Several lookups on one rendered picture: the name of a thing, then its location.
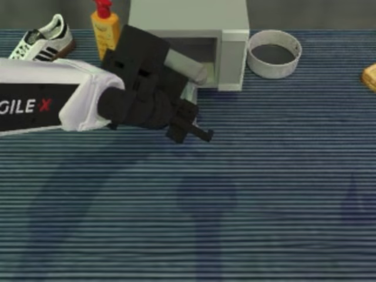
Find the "yellow bottle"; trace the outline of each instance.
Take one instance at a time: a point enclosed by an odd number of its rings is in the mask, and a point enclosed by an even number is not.
[[[110,0],[94,0],[97,10],[91,15],[95,39],[99,52],[99,59],[102,60],[106,50],[115,50],[120,37],[119,17],[111,12]]]

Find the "box opening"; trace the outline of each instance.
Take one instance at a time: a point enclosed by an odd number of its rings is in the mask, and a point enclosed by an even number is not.
[[[190,57],[207,68],[207,85],[216,83],[217,38],[164,38],[175,51]]]

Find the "red bottle cap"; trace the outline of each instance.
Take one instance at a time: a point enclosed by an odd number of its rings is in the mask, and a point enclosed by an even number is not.
[[[110,7],[111,0],[94,0],[96,3],[96,11],[101,19],[107,19],[111,16]]]

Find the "striped tablecloth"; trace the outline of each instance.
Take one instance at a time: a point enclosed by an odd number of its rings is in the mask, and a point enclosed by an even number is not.
[[[373,31],[291,31],[296,73],[199,92],[210,144],[123,127],[0,139],[0,282],[376,279]],[[23,31],[0,31],[8,56]],[[92,31],[72,59],[98,65]]]

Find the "black label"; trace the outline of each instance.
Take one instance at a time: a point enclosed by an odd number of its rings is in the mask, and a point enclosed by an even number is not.
[[[78,85],[0,83],[0,132],[59,126]]]

